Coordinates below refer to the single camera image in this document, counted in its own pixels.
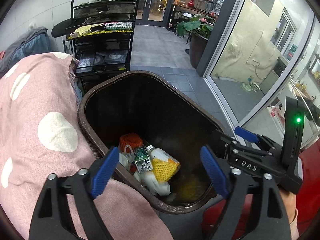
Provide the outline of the person's right hand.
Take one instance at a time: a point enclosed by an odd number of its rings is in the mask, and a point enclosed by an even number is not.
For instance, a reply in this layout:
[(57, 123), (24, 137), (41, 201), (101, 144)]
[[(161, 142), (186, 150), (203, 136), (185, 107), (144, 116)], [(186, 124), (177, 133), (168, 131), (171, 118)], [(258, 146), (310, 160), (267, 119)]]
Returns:
[(297, 218), (296, 195), (283, 189), (280, 189), (279, 192), (287, 212), (289, 223), (295, 224)]

